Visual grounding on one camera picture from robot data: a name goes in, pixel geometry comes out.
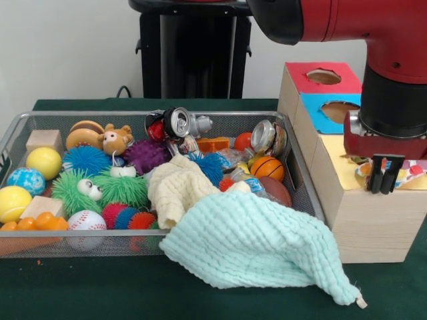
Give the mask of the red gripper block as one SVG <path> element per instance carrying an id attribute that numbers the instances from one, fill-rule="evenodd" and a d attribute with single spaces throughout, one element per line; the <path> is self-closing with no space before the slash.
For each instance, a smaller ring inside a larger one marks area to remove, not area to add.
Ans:
<path id="1" fill-rule="evenodd" d="M 367 135 L 367 130 L 358 118 L 358 111 L 347 112 L 344 118 L 344 149 L 348 155 L 372 157 L 368 190 L 372 194 L 392 193 L 404 160 L 426 160 L 426 139 L 391 139 L 376 134 Z M 382 173 L 382 160 L 390 163 Z"/>

